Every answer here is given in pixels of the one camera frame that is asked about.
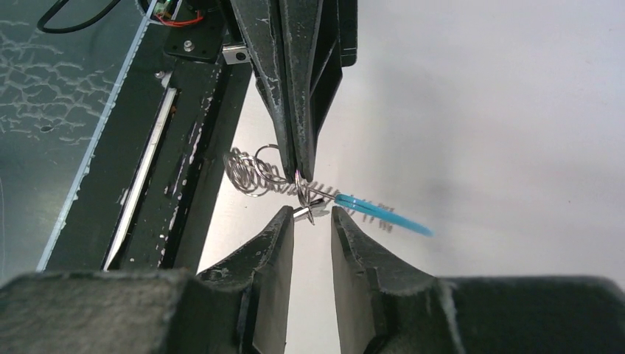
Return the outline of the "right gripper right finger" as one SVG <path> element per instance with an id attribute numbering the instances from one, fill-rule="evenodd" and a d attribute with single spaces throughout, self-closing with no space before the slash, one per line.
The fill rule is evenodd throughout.
<path id="1" fill-rule="evenodd" d="M 435 277 L 332 210 L 342 353 L 622 353 L 624 292 L 586 276 Z"/>

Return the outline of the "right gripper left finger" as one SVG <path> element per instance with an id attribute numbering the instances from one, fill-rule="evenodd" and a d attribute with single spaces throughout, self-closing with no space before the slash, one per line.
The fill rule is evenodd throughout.
<path id="1" fill-rule="evenodd" d="M 1 289 L 3 353 L 283 353 L 294 213 L 200 274 L 45 272 Z"/>

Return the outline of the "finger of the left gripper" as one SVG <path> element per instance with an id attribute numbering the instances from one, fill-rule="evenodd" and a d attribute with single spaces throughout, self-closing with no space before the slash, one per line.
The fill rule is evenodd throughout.
<path id="1" fill-rule="evenodd" d="M 282 168 L 293 182 L 296 158 L 278 1 L 232 1 L 232 10 L 256 75 L 256 87 L 270 114 Z"/>
<path id="2" fill-rule="evenodd" d="M 312 181 L 318 139 L 343 79 L 357 61 L 358 3 L 279 2 L 287 99 L 286 165 L 291 178 Z"/>

